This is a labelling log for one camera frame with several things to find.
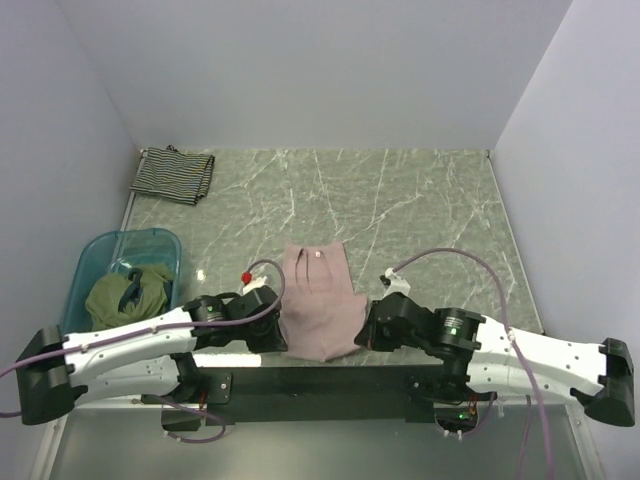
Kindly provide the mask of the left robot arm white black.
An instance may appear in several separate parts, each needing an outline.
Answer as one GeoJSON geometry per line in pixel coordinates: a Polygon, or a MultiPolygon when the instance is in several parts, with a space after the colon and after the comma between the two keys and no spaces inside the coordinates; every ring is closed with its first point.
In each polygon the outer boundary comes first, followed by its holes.
{"type": "Polygon", "coordinates": [[[193,352],[242,341],[252,353],[284,352],[281,295],[263,285],[241,294],[202,295],[149,320],[98,332],[39,330],[18,357],[20,409],[27,426],[75,407],[127,395],[193,399],[200,375],[193,352]]]}

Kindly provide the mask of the pink tank top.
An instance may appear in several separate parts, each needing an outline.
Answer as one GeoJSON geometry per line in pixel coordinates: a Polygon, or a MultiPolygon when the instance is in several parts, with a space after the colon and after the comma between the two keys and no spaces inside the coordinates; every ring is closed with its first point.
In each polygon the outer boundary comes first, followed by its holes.
{"type": "Polygon", "coordinates": [[[326,362],[355,352],[368,299],[354,291],[344,245],[287,244],[283,271],[280,328],[286,354],[326,362]]]}

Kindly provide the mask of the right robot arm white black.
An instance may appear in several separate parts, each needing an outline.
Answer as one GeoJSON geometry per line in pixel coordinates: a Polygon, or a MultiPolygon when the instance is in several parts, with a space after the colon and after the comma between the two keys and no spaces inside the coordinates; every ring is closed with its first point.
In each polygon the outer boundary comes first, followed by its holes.
{"type": "Polygon", "coordinates": [[[402,347],[441,360],[435,372],[407,381],[427,401],[460,405],[491,397],[530,396],[579,404],[616,427],[635,424],[634,366],[625,342],[579,343],[504,326],[460,308],[434,311],[394,292],[373,302],[355,343],[373,351],[402,347]]]}

